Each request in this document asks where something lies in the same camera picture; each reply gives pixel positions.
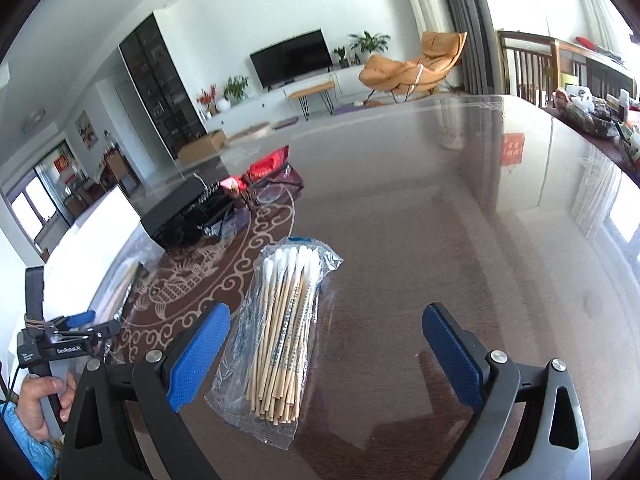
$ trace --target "blue sleeve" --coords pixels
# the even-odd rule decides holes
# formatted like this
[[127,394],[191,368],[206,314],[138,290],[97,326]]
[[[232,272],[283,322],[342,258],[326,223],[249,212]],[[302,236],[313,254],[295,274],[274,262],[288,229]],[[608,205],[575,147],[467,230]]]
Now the blue sleeve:
[[29,434],[15,414],[15,404],[12,402],[9,402],[6,407],[4,421],[33,468],[45,480],[51,478],[53,468],[56,465],[56,455],[51,443],[48,441],[38,442]]

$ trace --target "person's arm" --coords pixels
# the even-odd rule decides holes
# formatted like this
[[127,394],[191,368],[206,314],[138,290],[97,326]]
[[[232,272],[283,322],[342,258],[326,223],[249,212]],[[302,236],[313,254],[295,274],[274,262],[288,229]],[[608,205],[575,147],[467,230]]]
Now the person's arm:
[[[56,455],[49,442],[49,430],[42,416],[40,399],[60,391],[62,381],[52,377],[25,378],[20,389],[18,405],[9,402],[4,414],[4,421],[14,436],[15,441],[33,465],[33,468],[44,479],[49,479]],[[67,377],[67,389],[60,396],[60,419],[66,421],[71,410],[71,403],[76,394],[76,382],[71,374]]]

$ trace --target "ceiling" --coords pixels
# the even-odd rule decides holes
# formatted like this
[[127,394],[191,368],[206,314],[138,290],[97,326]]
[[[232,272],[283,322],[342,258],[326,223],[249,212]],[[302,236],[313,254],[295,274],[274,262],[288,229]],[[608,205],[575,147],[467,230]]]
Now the ceiling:
[[[4,60],[10,80],[0,116],[0,164],[53,121],[63,127],[100,66],[117,62],[120,41],[168,1],[42,0]],[[25,118],[41,107],[45,119],[24,134]]]

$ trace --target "cardboard box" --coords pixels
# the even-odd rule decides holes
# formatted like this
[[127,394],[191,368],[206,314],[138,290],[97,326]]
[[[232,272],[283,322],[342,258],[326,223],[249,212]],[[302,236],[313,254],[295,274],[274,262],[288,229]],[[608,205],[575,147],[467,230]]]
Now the cardboard box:
[[220,152],[225,145],[226,136],[222,130],[215,130],[198,140],[183,146],[178,152],[178,159],[184,166],[189,166]]

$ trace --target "ceiling light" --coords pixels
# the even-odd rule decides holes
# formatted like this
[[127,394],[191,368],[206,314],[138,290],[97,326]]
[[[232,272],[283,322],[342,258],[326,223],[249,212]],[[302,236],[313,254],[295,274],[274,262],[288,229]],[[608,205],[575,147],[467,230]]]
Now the ceiling light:
[[31,112],[22,124],[22,132],[26,134],[33,130],[37,124],[44,119],[46,113],[47,111],[44,108]]

